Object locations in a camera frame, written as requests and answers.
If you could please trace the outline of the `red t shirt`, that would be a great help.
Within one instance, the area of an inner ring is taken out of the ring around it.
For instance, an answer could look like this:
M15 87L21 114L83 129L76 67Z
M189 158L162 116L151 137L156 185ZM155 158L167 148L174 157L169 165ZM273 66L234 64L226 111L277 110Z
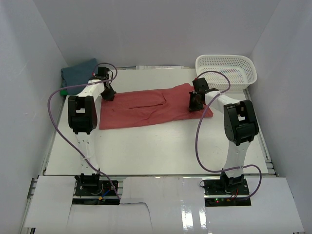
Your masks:
M141 127L175 120L201 118L203 110L190 112L193 87L184 83L169 89L115 94L113 101L101 102L100 130Z

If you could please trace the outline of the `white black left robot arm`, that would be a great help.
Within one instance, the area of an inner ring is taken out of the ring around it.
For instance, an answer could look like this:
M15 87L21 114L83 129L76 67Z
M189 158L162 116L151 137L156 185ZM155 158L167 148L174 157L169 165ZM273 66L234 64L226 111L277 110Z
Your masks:
M68 123L83 153L82 173L75 176L81 188L98 195L103 191L103 182L99 179L99 167L94 147L95 129L98 125L96 100L101 98L112 101L115 91L110 85L113 72L107 67L99 67L97 73L89 79L88 85L74 96L68 97Z

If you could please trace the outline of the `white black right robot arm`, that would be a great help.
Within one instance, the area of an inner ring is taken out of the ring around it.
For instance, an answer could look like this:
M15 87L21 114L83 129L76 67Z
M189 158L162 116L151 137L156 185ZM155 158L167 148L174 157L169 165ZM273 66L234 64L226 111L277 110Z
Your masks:
M226 163L221 169L219 189L225 194L232 194L243 183L243 167L247 149L259 133L254 107L250 100L237 100L216 88L210 89L205 78L193 81L189 110L200 111L213 106L224 117L224 132L229 141Z

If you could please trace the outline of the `folded blue t shirt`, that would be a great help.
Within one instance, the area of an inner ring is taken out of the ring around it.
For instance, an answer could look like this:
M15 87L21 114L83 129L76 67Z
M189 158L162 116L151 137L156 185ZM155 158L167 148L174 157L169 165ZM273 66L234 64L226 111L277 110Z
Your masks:
M93 58L75 66L62 68L62 87L81 85L88 82L98 61Z

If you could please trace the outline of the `folded green t shirt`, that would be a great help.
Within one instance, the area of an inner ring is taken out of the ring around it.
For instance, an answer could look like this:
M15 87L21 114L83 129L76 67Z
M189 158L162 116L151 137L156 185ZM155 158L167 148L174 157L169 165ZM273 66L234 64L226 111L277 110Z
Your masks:
M61 96L67 96L68 95L68 92L67 92L66 89L61 90L59 93L60 93Z

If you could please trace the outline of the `white perforated plastic basket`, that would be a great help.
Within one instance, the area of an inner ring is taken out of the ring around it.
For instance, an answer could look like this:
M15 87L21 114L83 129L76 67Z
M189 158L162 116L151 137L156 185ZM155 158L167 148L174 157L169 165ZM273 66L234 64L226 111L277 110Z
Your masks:
M195 60L196 75L210 88L245 90L257 80L253 62L239 55L201 55Z

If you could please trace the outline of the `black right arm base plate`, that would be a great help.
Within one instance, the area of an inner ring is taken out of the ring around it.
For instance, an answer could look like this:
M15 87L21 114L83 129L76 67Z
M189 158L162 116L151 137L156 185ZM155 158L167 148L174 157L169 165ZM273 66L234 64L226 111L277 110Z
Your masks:
M234 189L225 190L220 185L220 180L202 180L199 184L204 189L206 207L238 207L251 206L251 199L246 179Z

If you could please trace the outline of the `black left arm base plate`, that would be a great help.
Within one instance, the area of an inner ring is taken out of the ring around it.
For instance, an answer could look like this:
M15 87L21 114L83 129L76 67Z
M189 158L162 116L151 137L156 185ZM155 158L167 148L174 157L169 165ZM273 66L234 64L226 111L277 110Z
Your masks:
M107 180L100 180L99 186L83 186L76 182L73 205L119 205L120 201L116 196L112 184Z

